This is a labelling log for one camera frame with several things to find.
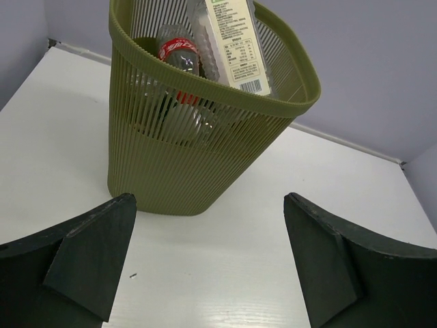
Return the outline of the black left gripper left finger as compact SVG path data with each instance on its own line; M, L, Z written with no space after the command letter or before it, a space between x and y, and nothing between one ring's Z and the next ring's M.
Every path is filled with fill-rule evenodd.
M1 245L2 327L108 322L135 225L124 193L77 217Z

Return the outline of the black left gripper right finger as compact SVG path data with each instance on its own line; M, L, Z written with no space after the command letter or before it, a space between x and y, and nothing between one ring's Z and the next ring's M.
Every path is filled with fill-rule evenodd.
M435 327L436 250L383 236L297 193L283 212L312 327Z

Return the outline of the white label square bottle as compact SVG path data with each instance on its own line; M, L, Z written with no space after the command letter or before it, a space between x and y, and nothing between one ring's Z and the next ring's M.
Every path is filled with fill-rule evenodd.
M186 13L207 79L250 94L274 96L252 1L187 1Z

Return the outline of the red cap crushed bottle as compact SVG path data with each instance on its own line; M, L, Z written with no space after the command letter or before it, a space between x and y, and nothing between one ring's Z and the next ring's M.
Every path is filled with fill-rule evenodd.
M200 76L200 60L191 35L183 25L163 25L157 35L158 58L184 72Z

